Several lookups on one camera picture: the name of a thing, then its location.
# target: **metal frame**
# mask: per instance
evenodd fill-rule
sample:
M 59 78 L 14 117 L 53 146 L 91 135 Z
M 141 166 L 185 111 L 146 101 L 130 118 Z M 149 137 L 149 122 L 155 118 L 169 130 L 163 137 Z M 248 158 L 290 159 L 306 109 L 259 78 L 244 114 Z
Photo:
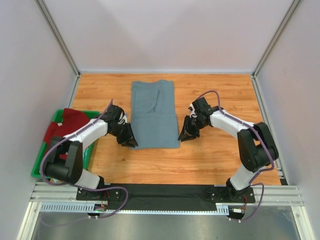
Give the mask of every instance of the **metal frame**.
M 302 240 L 316 240 L 304 206 L 291 207 L 296 227 Z
M 41 202 L 29 202 L 26 209 L 17 240 L 30 240 L 36 226 Z
M 46 22 L 48 23 L 57 43 L 59 44 L 61 50 L 63 51 L 65 58 L 69 62 L 71 68 L 76 74 L 76 81 L 74 85 L 74 89 L 72 95 L 70 97 L 70 101 L 68 103 L 68 107 L 71 107 L 77 92 L 77 88 L 79 85 L 81 72 L 78 70 L 75 61 L 73 60 L 65 42 L 59 30 L 44 2 L 44 0 L 35 0 L 36 4 L 38 5 L 41 13 L 43 14 Z M 270 41 L 268 47 L 266 48 L 263 56 L 261 57 L 256 69 L 251 74 L 252 85 L 256 94 L 256 98 L 259 104 L 259 108 L 262 114 L 263 120 L 269 125 L 270 130 L 274 133 L 272 125 L 268 120 L 268 112 L 265 108 L 264 99 L 261 95 L 259 83 L 257 81 L 257 76 L 261 71 L 264 63 L 268 59 L 270 53 L 274 49 L 276 43 L 278 42 L 280 36 L 284 32 L 286 26 L 288 25 L 291 17 L 297 10 L 297 7 L 302 2 L 302 0 L 292 0 L 292 3 L 286 12 L 284 18 L 282 19 L 278 29 L 276 30 L 272 40 Z M 282 159 L 281 152 L 279 152 L 279 160 L 276 161 L 276 166 L 278 170 L 278 174 L 280 180 L 286 179 L 286 175 L 284 174 L 283 165 L 280 161 Z M 255 186 L 253 187 L 253 192 L 258 200 L 261 197 L 261 187 Z M 42 211 L 42 204 L 49 204 L 55 203 L 59 204 L 66 204 L 68 206 L 76 206 L 76 205 L 83 205 L 83 204 L 94 204 L 94 203 L 101 203 L 101 201 L 77 201 L 76 200 L 77 189 L 72 186 L 51 186 L 47 185 L 44 182 L 37 182 L 35 184 L 27 211 L 25 213 L 23 222 L 20 227 L 20 231 L 18 233 L 18 240 L 30 240 L 32 234 L 34 232 L 34 228 L 36 226 L 36 220 L 38 218 L 39 212 Z M 217 203 L 217 206 L 232 206 L 230 203 Z M 297 186 L 291 185 L 279 185 L 279 186 L 265 186 L 264 190 L 264 198 L 262 199 L 262 206 L 291 206 L 295 223 L 298 228 L 298 232 L 302 240 L 314 240 L 315 236 L 312 231 L 308 215 L 306 213 L 306 209 L 304 207 L 304 203 L 299 192 Z M 122 211 L 122 213 L 129 213 L 129 214 L 147 214 L 147 213 L 157 213 L 157 212 L 145 212 L 145 211 Z M 200 212 L 158 212 L 161 214 L 201 214 Z
M 34 0 L 35 3 L 37 4 L 37 6 L 39 7 L 40 12 L 42 13 L 46 23 L 48 24 L 54 38 L 56 39 L 58 45 L 60 46 L 66 60 L 68 61 L 68 63 L 70 64 L 70 67 L 73 69 L 75 75 L 78 77 L 80 76 L 80 71 L 77 68 L 77 65 L 74 61 L 74 59 L 72 58 L 56 24 L 54 19 L 52 18 L 47 5 L 45 4 L 44 0 Z
M 299 6 L 299 4 L 302 2 L 302 0 L 293 0 L 289 9 L 286 11 L 278 29 L 275 31 L 268 47 L 266 48 L 266 50 L 264 51 L 258 65 L 256 66 L 255 70 L 253 71 L 252 75 L 254 77 L 256 77 L 260 70 L 262 69 L 263 65 L 265 64 L 267 58 L 269 57 L 271 51 L 274 49 L 275 45 L 277 44 L 280 36 L 282 35 L 282 33 L 284 32 L 284 30 L 286 29 L 291 17 L 294 15 L 294 13 L 297 10 L 297 7 Z
M 95 203 L 88 202 L 42 202 L 40 212 L 43 213 L 97 213 L 94 210 Z M 108 209 L 103 213 L 112 213 L 114 209 Z M 228 205 L 217 205 L 212 211 L 160 211 L 160 210 L 120 210 L 119 214 L 158 214 L 158 215 L 229 215 Z

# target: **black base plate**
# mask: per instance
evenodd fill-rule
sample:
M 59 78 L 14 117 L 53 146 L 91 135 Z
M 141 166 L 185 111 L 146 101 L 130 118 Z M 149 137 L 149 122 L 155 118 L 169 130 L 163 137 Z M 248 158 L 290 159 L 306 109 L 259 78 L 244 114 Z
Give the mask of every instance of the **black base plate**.
M 236 197 L 230 197 L 228 189 L 225 186 L 211 186 L 207 193 L 210 193 L 211 202 L 213 203 L 237 203 L 237 204 L 253 204 L 256 202 L 254 190 L 249 187 L 245 192 Z
M 122 208 L 132 211 L 216 211 L 217 207 L 210 200 L 210 194 L 206 189 L 212 185 L 176 185 L 176 184 L 111 184 L 105 187 L 124 187 L 128 190 L 128 201 Z M 112 201 L 115 192 L 120 196 Z M 91 198 L 89 192 L 77 193 L 77 200 L 101 201 Z M 126 193 L 123 190 L 115 190 L 110 194 L 108 209 L 117 209 L 123 203 Z
M 86 191 L 78 188 L 75 199 L 78 201 L 107 201 L 109 193 L 109 201 L 120 201 L 122 198 L 122 191 L 118 189 L 112 189 L 109 191 Z

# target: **cable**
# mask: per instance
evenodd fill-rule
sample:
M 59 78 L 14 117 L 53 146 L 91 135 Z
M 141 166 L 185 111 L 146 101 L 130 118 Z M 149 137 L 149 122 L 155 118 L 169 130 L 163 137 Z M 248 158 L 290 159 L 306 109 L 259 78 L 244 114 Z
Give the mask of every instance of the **cable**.
M 271 164 L 271 167 L 270 167 L 270 168 L 265 168 L 265 169 L 262 169 L 262 170 L 257 171 L 256 174 L 255 174 L 255 175 L 251 178 L 251 180 L 249 181 L 249 184 L 250 184 L 251 186 L 261 185 L 261 186 L 262 186 L 262 191 L 261 191 L 260 200 L 259 200 L 258 205 L 256 206 L 256 209 L 254 210 L 254 212 L 253 212 L 249 217 L 247 217 L 247 218 L 242 219 L 241 221 L 239 221 L 239 222 L 245 222 L 245 221 L 250 220 L 251 218 L 253 218 L 253 217 L 256 215 L 256 213 L 257 213 L 257 211 L 258 211 L 258 209 L 260 208 L 260 205 L 261 205 L 261 203 L 262 203 L 262 199 L 263 199 L 263 197 L 264 197 L 264 192 L 265 192 L 265 185 L 264 185 L 263 183 L 260 182 L 260 183 L 252 184 L 252 182 L 259 176 L 260 173 L 262 173 L 262 172 L 267 172 L 267 171 L 272 171 L 273 169 L 275 169 L 275 163 L 274 163 L 274 160 L 272 159 L 272 156 L 270 155 L 270 153 L 269 153 L 269 151 L 268 151 L 268 149 L 267 149 L 267 146 L 265 145 L 264 141 L 263 141 L 262 138 L 260 137 L 259 133 L 258 133 L 252 126 L 250 126 L 249 124 L 247 124 L 246 122 L 243 122 L 243 121 L 241 121 L 240 119 L 238 119 L 238 118 L 236 118 L 236 117 L 234 117 L 234 116 L 232 116 L 232 115 L 230 115 L 230 114 L 228 114 L 228 113 L 226 113 L 226 112 L 224 112 L 224 111 L 222 110 L 222 108 L 221 108 L 221 106 L 220 106 L 220 96 L 219 96 L 219 93 L 218 93 L 217 91 L 215 91 L 215 90 L 206 91 L 206 92 L 204 92 L 203 94 L 201 94 L 197 99 L 202 98 L 204 95 L 206 95 L 206 94 L 208 94 L 208 93 L 215 93 L 215 94 L 216 94 L 217 101 L 218 101 L 218 108 L 219 108 L 219 111 L 220 111 L 223 115 L 226 115 L 228 118 L 236 121 L 237 123 L 240 123 L 240 124 L 248 127 L 248 128 L 254 133 L 254 135 L 255 135 L 255 136 L 257 137 L 257 139 L 260 141 L 261 146 L 262 146 L 263 150 L 265 151 L 267 157 L 269 158 L 269 161 L 270 161 L 270 164 Z
M 246 211 L 248 199 L 247 199 L 246 195 L 244 195 L 243 198 L 244 198 L 244 206 L 240 207 L 240 209 L 244 209 L 244 211 Z
M 128 201 L 128 196 L 129 196 L 128 190 L 126 188 L 122 187 L 122 186 L 112 186 L 112 187 L 106 187 L 106 188 L 100 188 L 100 189 L 89 189 L 89 188 L 83 187 L 82 189 L 83 190 L 90 190 L 91 192 L 109 191 L 109 190 L 112 190 L 112 189 L 122 189 L 122 190 L 125 191 L 125 199 L 124 199 L 123 203 L 121 204 L 121 206 L 118 207 L 116 210 L 114 210 L 111 213 L 108 213 L 108 214 L 105 214 L 105 215 L 102 215 L 102 216 L 98 216 L 97 219 L 105 219 L 105 218 L 108 218 L 108 217 L 111 217 L 111 216 L 115 215 L 117 212 L 119 212 L 124 207 L 124 205 Z M 78 218 L 76 220 L 73 220 L 73 221 L 70 221 L 70 222 L 67 222 L 67 223 L 62 223 L 62 224 L 57 224 L 57 225 L 48 224 L 48 223 L 44 222 L 42 220 L 42 218 L 40 219 L 40 221 L 46 227 L 55 228 L 55 227 L 63 227 L 63 226 L 72 225 L 72 224 L 75 224 L 77 222 L 80 222 L 80 221 L 86 220 L 86 219 L 89 219 L 89 218 L 86 216 L 86 217 Z
M 85 127 L 82 127 L 80 128 L 76 133 L 72 134 L 71 136 L 68 136 L 64 139 L 62 139 L 61 141 L 59 141 L 58 143 L 56 143 L 52 148 L 50 148 L 46 154 L 43 156 L 43 159 L 42 159 L 42 162 L 40 164 L 40 175 L 42 177 L 42 180 L 44 182 L 46 182 L 47 184 L 49 185 L 53 185 L 53 186 L 61 186 L 61 185 L 65 185 L 67 183 L 65 182 L 59 182 L 59 183 L 53 183 L 53 182 L 50 182 L 46 176 L 45 176 L 45 173 L 44 173 L 44 165 L 45 165 L 45 162 L 47 161 L 47 158 L 48 156 L 52 153 L 53 150 L 55 150 L 59 145 L 63 144 L 64 142 L 76 137 L 77 135 L 81 134 L 83 131 L 87 130 L 88 128 L 90 128 L 91 126 L 93 126 L 102 116 L 103 114 L 105 114 L 109 107 L 113 104 L 113 101 L 114 99 L 111 99 L 111 101 L 109 102 L 108 106 L 105 108 L 105 110 L 103 111 L 102 114 L 100 114 L 100 116 L 98 118 L 96 118 L 90 125 L 86 125 Z
M 240 119 L 228 114 L 228 113 L 225 113 L 221 106 L 220 106 L 220 96 L 219 96 L 219 93 L 215 90 L 210 90 L 210 91 L 206 91 L 205 93 L 201 94 L 197 99 L 199 98 L 202 98 L 204 95 L 208 94 L 208 93 L 215 93 L 216 96 L 217 96 L 217 100 L 218 100 L 218 108 L 219 108 L 219 111 L 223 114 L 223 115 L 226 115 L 228 118 L 236 121 L 237 123 L 240 123 L 244 126 L 246 126 L 247 128 L 249 128 L 253 133 L 254 135 L 257 137 L 257 139 L 260 141 L 261 143 L 261 146 L 263 148 L 263 150 L 265 151 L 269 161 L 270 161 L 270 164 L 271 164 L 271 167 L 270 168 L 265 168 L 265 169 L 262 169 L 262 170 L 259 170 L 257 171 L 257 173 L 251 178 L 251 180 L 249 181 L 249 183 L 251 184 L 258 176 L 260 173 L 262 172 L 267 172 L 267 171 L 272 171 L 273 169 L 275 169 L 275 163 L 274 163 L 274 160 L 272 159 L 272 156 L 270 155 L 268 149 L 267 149 L 267 146 L 265 145 L 264 141 L 262 140 L 262 138 L 260 137 L 259 133 L 252 127 L 250 126 L 249 124 L 247 124 L 246 122 L 243 122 L 241 121 Z
M 86 125 L 85 127 L 79 129 L 76 133 L 74 133 L 73 135 L 69 136 L 69 137 L 66 137 L 64 139 L 62 139 L 61 141 L 59 141 L 58 143 L 56 143 L 52 148 L 50 148 L 47 153 L 44 155 L 43 159 L 42 159 L 42 162 L 40 164 L 40 174 L 41 174 L 41 177 L 42 177 L 42 180 L 44 182 L 46 182 L 47 184 L 49 185 L 53 185 L 53 186 L 61 186 L 61 185 L 65 185 L 67 183 L 65 182 L 59 182 L 59 183 L 55 183 L 55 182 L 50 182 L 46 176 L 45 176 L 45 173 L 44 173 L 44 165 L 45 165 L 45 162 L 47 161 L 47 158 L 48 156 L 52 153 L 52 151 L 54 149 L 56 149 L 58 146 L 60 146 L 61 144 L 63 144 L 64 142 L 76 137 L 77 135 L 81 134 L 83 131 L 87 130 L 88 128 L 90 128 L 91 126 L 93 126 L 109 109 L 109 107 L 113 104 L 113 99 L 111 99 L 111 101 L 109 102 L 108 106 L 106 107 L 106 109 L 103 111 L 102 114 L 100 114 L 100 116 L 95 119 L 91 124 L 89 125 Z M 91 191 L 91 192 L 101 192 L 101 191 L 109 191 L 109 190 L 113 190 L 113 189 L 122 189 L 125 191 L 125 199 L 123 201 L 123 203 L 121 204 L 121 206 L 116 209 L 115 211 L 109 213 L 109 214 L 106 214 L 106 215 L 102 215 L 102 216 L 98 216 L 97 218 L 98 219 L 104 219 L 104 218 L 108 218 L 108 217 L 111 217 L 113 215 L 115 215 L 117 212 L 119 212 L 123 206 L 127 203 L 128 201 L 128 196 L 129 196 L 129 193 L 128 193 L 128 190 L 122 186 L 112 186 L 112 187 L 105 187 L 105 188 L 99 188 L 99 189 L 90 189 L 90 188 L 86 188 L 86 187 L 81 187 L 81 186 L 77 186 L 77 185 L 74 185 L 74 184 L 70 184 L 71 186 L 73 187 L 76 187 L 76 188 L 80 188 L 82 190 L 87 190 L 87 191 Z M 58 225 L 50 225 L 50 224 L 47 224 L 45 223 L 42 219 L 41 219 L 41 223 L 47 227 L 62 227 L 62 226 L 67 226 L 67 225 L 71 225 L 71 224 L 74 224 L 74 223 L 77 223 L 79 221 L 82 221 L 82 220 L 85 220 L 85 219 L 88 219 L 87 217 L 83 217 L 83 218 L 79 218 L 79 219 L 76 219 L 74 221 L 71 221 L 71 222 L 68 222 L 68 223 L 63 223 L 63 224 L 58 224 Z
M 264 193 L 265 193 L 265 185 L 262 182 L 259 182 L 259 183 L 252 184 L 251 186 L 258 186 L 258 185 L 262 186 L 261 196 L 260 196 L 258 205 L 256 206 L 256 208 L 253 211 L 253 213 L 250 216 L 248 216 L 247 218 L 241 219 L 241 222 L 246 222 L 246 221 L 249 221 L 250 219 L 252 219 L 256 215 L 256 213 L 258 212 L 258 209 L 260 208 L 260 205 L 262 203 L 262 198 L 264 197 Z

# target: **metal floor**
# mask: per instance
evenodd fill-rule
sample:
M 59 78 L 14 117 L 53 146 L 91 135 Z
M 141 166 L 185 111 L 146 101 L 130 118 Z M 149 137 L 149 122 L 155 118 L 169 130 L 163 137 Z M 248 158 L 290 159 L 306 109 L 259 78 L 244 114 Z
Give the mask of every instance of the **metal floor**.
M 247 207 L 248 214 L 254 209 Z M 33 240 L 300 240 L 291 208 L 263 206 L 248 222 L 225 216 L 116 214 L 63 227 L 45 227 L 83 218 L 85 213 L 40 213 Z

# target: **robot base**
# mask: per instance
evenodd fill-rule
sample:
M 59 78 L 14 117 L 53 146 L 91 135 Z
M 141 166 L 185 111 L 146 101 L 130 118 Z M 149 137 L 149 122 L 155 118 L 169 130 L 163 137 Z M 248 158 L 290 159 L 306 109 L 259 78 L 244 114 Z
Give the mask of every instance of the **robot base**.
M 99 176 L 100 181 L 97 189 L 109 188 L 110 185 L 105 185 L 105 180 L 102 176 Z M 107 191 L 89 191 L 78 188 L 76 193 L 76 200 L 78 201 L 120 201 L 121 191 L 118 189 L 112 189 Z
M 206 190 L 210 193 L 212 203 L 237 203 L 237 204 L 253 204 L 256 202 L 254 190 L 248 187 L 242 191 L 231 193 L 226 186 L 212 186 Z

